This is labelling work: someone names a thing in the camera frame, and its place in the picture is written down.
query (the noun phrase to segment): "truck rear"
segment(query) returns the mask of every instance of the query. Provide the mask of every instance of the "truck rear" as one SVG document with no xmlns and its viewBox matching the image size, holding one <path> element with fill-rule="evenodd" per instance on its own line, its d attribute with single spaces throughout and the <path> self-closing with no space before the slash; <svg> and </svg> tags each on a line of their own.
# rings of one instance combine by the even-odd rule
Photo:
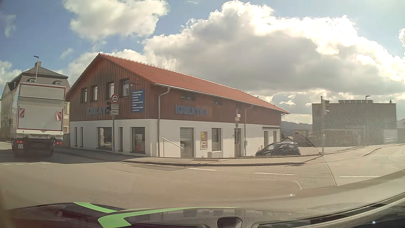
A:
<svg viewBox="0 0 405 228">
<path fill-rule="evenodd" d="M 20 82 L 10 120 L 14 156 L 52 156 L 63 140 L 65 94 L 66 86 Z"/>
</svg>

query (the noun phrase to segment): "brown wooden cladding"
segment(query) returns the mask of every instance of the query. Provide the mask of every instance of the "brown wooden cladding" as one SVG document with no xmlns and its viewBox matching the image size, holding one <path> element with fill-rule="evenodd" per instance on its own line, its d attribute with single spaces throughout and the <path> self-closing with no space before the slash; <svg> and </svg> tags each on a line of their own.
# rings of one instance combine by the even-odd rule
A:
<svg viewBox="0 0 405 228">
<path fill-rule="evenodd" d="M 121 80 L 129 79 L 130 92 L 133 90 L 144 89 L 145 104 L 143 112 L 131 111 L 131 97 L 121 97 L 119 100 L 119 115 L 116 119 L 144 119 L 158 118 L 158 96 L 167 91 L 167 88 L 155 86 L 148 80 L 139 77 L 138 75 L 123 69 L 114 63 L 104 58 L 98 58 L 88 69 L 81 81 L 75 86 L 74 91 L 71 91 L 70 98 L 70 120 L 85 121 L 85 120 L 111 120 L 109 114 L 87 115 L 88 108 L 106 106 L 106 88 L 110 82 L 115 83 L 115 93 L 122 94 Z M 92 86 L 98 87 L 98 100 L 91 101 Z M 80 91 L 87 87 L 87 102 L 81 103 Z M 171 89 L 168 94 L 161 96 L 161 118 L 173 120 L 195 120 L 195 121 L 210 121 L 234 123 L 236 117 L 236 109 L 241 115 L 240 123 L 244 123 L 245 109 L 251 107 L 249 104 L 240 103 L 227 99 L 220 99 L 222 105 L 213 103 L 214 97 L 203 94 L 194 94 L 194 100 L 185 100 L 181 96 L 184 94 L 182 90 Z M 176 105 L 192 106 L 196 108 L 206 108 L 207 116 L 176 114 Z M 262 125 L 280 125 L 281 112 L 269 108 L 254 106 L 247 110 L 247 123 L 262 124 Z"/>
</svg>

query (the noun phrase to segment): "red and white reflective stripe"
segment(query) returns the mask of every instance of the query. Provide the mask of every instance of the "red and white reflective stripe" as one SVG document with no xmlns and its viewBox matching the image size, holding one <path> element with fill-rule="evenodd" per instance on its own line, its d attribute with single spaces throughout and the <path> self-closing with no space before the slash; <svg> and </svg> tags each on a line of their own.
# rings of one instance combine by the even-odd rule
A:
<svg viewBox="0 0 405 228">
<path fill-rule="evenodd" d="M 25 114 L 25 108 L 20 108 L 20 109 L 19 109 L 19 112 L 18 112 L 18 116 L 19 116 L 20 118 L 23 118 L 23 117 L 24 117 L 24 114 Z"/>
<path fill-rule="evenodd" d="M 56 121 L 62 120 L 62 111 L 56 111 Z"/>
</svg>

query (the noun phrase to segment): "handrail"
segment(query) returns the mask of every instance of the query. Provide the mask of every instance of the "handrail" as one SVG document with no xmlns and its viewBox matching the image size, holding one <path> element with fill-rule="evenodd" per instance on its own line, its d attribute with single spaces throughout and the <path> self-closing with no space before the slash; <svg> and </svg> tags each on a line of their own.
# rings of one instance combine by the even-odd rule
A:
<svg viewBox="0 0 405 228">
<path fill-rule="evenodd" d="M 175 144 L 174 142 L 172 142 L 172 141 L 170 141 L 170 140 L 168 140 L 168 139 L 166 139 L 166 138 L 164 138 L 164 137 L 162 137 L 162 139 L 164 139 L 164 140 L 168 141 L 169 143 L 171 143 L 171 144 L 173 144 L 173 145 L 179 147 L 180 149 L 184 149 L 183 147 L 181 147 L 181 146 Z"/>
</svg>

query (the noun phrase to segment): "car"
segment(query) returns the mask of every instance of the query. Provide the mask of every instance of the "car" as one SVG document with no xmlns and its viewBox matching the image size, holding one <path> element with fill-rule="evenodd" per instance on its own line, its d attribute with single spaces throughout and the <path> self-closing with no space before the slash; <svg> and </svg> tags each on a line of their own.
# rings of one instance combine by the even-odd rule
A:
<svg viewBox="0 0 405 228">
<path fill-rule="evenodd" d="M 256 157 L 301 155 L 296 142 L 274 142 L 256 152 Z"/>
</svg>

